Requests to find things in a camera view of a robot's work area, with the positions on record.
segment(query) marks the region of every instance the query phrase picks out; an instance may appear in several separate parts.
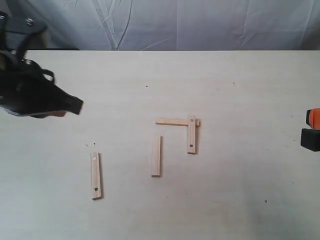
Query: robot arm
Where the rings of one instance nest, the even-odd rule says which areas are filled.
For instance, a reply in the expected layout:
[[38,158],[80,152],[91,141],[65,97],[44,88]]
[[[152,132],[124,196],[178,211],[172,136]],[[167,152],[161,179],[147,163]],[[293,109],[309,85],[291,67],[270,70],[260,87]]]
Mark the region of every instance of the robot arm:
[[43,22],[9,19],[0,11],[0,107],[15,116],[79,115],[83,101],[61,90],[52,71],[25,59],[28,46],[47,30]]

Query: light wood piece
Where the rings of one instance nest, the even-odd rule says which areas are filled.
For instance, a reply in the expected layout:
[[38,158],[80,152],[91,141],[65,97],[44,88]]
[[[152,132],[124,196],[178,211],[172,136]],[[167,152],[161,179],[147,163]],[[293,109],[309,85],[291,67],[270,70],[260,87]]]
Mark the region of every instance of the light wood piece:
[[196,116],[189,115],[188,123],[188,154],[196,154]]
[[157,134],[153,137],[152,143],[152,159],[151,159],[151,177],[160,177],[161,164],[161,135]]
[[[189,120],[182,118],[169,118],[169,117],[158,117],[155,120],[155,124],[158,125],[173,125],[173,126],[188,126]],[[198,119],[195,120],[195,126],[200,126],[200,121]]]
[[91,154],[91,191],[92,200],[97,200],[102,197],[100,159],[98,152],[93,152]]

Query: wooden block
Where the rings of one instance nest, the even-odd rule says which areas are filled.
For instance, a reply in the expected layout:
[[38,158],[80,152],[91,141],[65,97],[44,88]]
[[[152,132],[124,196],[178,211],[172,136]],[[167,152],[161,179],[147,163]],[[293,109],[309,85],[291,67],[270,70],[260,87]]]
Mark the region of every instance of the wooden block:
[[151,177],[160,177],[161,148],[161,135],[157,134],[152,143]]
[[101,179],[100,179],[100,160],[99,153],[91,154],[91,187],[92,200],[97,200],[102,197]]
[[[155,120],[155,124],[173,125],[173,126],[188,126],[189,125],[189,120],[188,119],[182,119],[182,118],[158,117]],[[200,121],[198,119],[195,121],[195,125],[197,127],[200,126]]]
[[196,154],[196,116],[189,115],[188,123],[188,154]]

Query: white backdrop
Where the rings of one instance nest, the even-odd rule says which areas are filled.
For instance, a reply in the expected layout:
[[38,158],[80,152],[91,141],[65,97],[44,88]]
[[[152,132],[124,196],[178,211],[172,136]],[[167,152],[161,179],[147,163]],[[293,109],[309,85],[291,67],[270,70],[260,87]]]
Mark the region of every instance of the white backdrop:
[[7,2],[44,19],[56,45],[80,50],[292,50],[320,42],[315,0]]

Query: white table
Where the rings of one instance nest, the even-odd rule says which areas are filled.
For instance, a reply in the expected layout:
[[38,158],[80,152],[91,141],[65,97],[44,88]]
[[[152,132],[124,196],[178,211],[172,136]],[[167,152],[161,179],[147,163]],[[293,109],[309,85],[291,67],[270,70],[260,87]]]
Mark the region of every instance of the white table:
[[[320,153],[300,147],[320,107],[320,52],[30,51],[80,116],[0,112],[0,238],[318,240]],[[201,119],[198,154],[187,127]],[[163,176],[151,178],[163,136]],[[92,201],[90,153],[104,198]]]

